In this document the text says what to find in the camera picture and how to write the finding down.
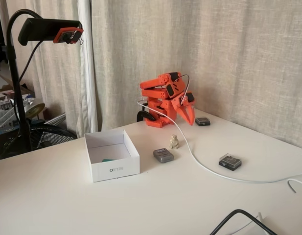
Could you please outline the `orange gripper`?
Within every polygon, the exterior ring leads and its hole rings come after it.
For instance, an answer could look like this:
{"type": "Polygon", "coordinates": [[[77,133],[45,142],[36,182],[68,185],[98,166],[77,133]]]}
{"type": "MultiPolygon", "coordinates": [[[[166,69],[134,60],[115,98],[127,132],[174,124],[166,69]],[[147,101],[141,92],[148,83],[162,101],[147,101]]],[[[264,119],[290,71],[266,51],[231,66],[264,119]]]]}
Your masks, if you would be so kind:
{"type": "Polygon", "coordinates": [[[190,125],[195,121],[194,96],[192,92],[183,92],[172,99],[174,110],[190,125]]]}

